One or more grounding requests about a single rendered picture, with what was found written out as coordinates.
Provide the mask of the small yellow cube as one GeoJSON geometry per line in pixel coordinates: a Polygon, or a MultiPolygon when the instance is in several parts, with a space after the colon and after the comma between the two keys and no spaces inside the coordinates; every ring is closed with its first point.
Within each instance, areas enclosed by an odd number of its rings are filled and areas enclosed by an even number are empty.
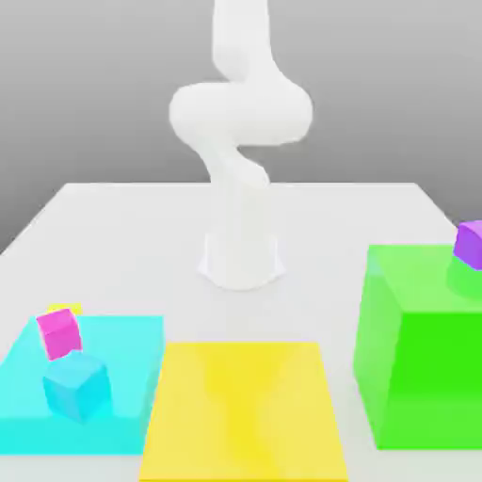
{"type": "Polygon", "coordinates": [[[52,303],[48,305],[46,312],[60,313],[61,316],[66,316],[66,312],[70,312],[72,316],[77,316],[83,313],[83,309],[80,303],[52,303]]]}

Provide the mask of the small magenta cube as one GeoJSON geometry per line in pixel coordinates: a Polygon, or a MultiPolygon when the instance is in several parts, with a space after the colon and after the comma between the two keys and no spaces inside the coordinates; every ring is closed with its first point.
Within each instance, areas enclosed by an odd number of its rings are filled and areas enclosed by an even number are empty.
{"type": "Polygon", "coordinates": [[[79,325],[69,308],[40,315],[36,321],[49,361],[83,349],[79,325]]]}

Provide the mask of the small cyan cube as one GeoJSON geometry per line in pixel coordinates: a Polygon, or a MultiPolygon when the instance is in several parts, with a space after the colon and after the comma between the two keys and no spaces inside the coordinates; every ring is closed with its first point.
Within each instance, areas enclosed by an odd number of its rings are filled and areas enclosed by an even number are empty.
{"type": "Polygon", "coordinates": [[[107,366],[83,351],[50,361],[42,384],[51,411],[79,424],[111,403],[107,366]]]}

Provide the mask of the small green cube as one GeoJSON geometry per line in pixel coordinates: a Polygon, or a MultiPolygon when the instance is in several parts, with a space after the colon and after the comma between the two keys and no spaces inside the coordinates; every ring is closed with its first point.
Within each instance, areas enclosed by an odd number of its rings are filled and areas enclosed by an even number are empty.
{"type": "Polygon", "coordinates": [[[446,279],[454,293],[466,298],[482,299],[482,270],[475,270],[453,256],[447,267],[446,279]]]}

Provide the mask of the small purple cube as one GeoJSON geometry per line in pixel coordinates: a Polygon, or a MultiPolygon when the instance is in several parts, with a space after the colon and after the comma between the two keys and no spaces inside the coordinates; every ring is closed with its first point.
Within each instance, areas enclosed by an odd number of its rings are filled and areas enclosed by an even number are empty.
{"type": "Polygon", "coordinates": [[[472,269],[482,271],[482,220],[458,225],[454,255],[472,269]]]}

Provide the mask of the large cyan box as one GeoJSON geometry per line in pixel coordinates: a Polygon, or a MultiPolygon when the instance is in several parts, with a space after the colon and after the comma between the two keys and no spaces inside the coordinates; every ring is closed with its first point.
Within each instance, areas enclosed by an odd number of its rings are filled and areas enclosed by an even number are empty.
{"type": "Polygon", "coordinates": [[[51,410],[49,361],[30,318],[0,362],[0,455],[139,455],[165,349],[160,316],[82,315],[83,348],[106,365],[111,399],[84,423],[51,410]]]}

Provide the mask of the large yellow box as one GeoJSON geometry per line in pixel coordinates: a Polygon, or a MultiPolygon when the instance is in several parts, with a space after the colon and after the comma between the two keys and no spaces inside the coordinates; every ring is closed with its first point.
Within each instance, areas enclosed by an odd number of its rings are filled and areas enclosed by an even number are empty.
{"type": "Polygon", "coordinates": [[[348,482],[314,342],[169,342],[139,482],[348,482]]]}

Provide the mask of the large green box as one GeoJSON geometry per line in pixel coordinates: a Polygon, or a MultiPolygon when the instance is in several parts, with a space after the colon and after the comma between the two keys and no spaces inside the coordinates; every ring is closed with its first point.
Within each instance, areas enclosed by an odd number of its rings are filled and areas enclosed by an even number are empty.
{"type": "Polygon", "coordinates": [[[482,299],[449,288],[453,256],[368,249],[353,368],[380,450],[482,450],[482,299]]]}

